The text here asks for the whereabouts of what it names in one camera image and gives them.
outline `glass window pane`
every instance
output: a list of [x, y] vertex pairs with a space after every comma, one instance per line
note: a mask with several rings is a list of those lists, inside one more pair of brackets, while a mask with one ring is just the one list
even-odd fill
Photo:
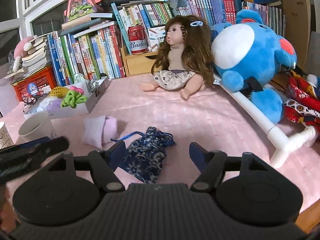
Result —
[[20, 41], [19, 29], [0, 33], [0, 66], [8, 62], [8, 55]]
[[64, 23], [63, 12], [67, 8], [67, 2], [53, 8], [32, 22], [33, 34], [42, 35], [52, 31], [60, 31]]
[[0, 7], [2, 8], [0, 22], [17, 18], [16, 0], [0, 0]]

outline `wooden drawer box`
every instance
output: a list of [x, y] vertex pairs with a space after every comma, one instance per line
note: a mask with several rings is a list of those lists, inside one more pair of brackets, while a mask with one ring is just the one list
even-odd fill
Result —
[[158, 52], [146, 52], [140, 55], [130, 55], [127, 47], [121, 48], [122, 59], [127, 77], [151, 72], [151, 67], [156, 61]]

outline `blue drawstring pouch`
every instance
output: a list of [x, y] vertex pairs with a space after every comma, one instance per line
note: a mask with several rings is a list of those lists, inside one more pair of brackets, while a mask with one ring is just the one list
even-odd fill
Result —
[[129, 145], [119, 167], [143, 183], [156, 183], [166, 158], [165, 147], [175, 145], [173, 136], [170, 133], [157, 131], [156, 127], [149, 127], [146, 134], [133, 132], [120, 140], [125, 140], [134, 134], [141, 135], [141, 138]]

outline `doll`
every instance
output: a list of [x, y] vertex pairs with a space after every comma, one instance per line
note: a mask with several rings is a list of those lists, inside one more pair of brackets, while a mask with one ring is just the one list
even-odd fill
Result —
[[211, 62], [211, 30], [194, 15], [176, 16], [165, 26], [166, 36], [159, 46], [158, 57], [151, 68], [153, 81], [140, 83], [143, 91], [157, 87], [180, 90], [180, 96], [188, 99], [198, 90], [213, 82]]

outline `green scrunchie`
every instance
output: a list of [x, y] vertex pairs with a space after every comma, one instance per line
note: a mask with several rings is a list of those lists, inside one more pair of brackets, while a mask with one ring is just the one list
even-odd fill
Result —
[[62, 100], [60, 107], [71, 106], [72, 108], [76, 108], [77, 105], [84, 103], [87, 99], [86, 96], [81, 95], [79, 92], [69, 90], [66, 97]]

